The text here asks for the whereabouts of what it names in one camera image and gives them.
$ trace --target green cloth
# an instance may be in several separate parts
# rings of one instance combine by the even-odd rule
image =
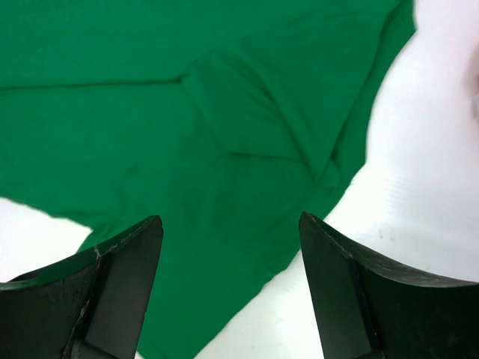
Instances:
[[[139,350],[193,358],[364,164],[413,31],[411,0],[1,1],[0,196],[83,248],[161,215]]]

